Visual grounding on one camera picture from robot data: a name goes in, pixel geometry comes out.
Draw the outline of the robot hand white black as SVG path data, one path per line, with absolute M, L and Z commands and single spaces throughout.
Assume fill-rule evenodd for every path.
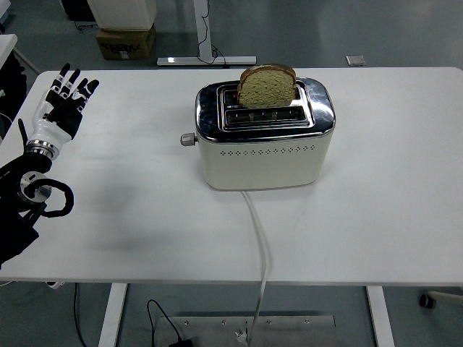
M 99 86 L 98 80 L 80 80 L 80 70 L 70 73 L 66 63 L 43 94 L 33 116 L 33 134 L 28 142 L 46 142 L 58 148 L 73 140 L 83 119 L 83 110 Z

